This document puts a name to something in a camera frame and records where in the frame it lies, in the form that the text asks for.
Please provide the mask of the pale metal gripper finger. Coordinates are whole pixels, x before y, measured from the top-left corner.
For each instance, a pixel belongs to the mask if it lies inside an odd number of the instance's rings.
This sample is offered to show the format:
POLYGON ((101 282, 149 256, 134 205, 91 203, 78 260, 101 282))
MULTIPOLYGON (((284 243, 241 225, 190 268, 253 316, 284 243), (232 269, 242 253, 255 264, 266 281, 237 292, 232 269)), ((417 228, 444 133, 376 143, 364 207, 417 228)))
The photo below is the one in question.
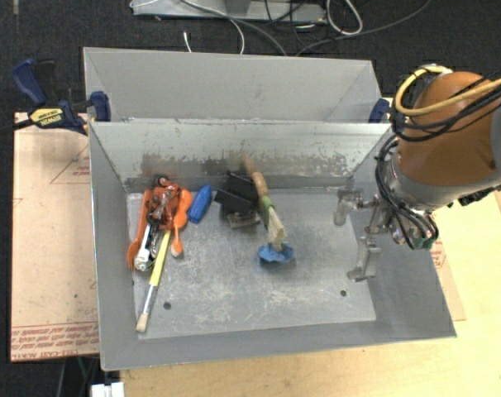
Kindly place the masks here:
POLYGON ((379 205, 379 198, 364 198, 364 190, 359 188, 338 189, 337 206, 333 213, 333 222, 336 226, 343 226, 350 212, 373 209, 379 205))
POLYGON ((347 273, 348 278, 360 282, 375 277, 378 258, 379 247, 375 239, 370 236, 361 237, 358 241, 357 262, 347 273))

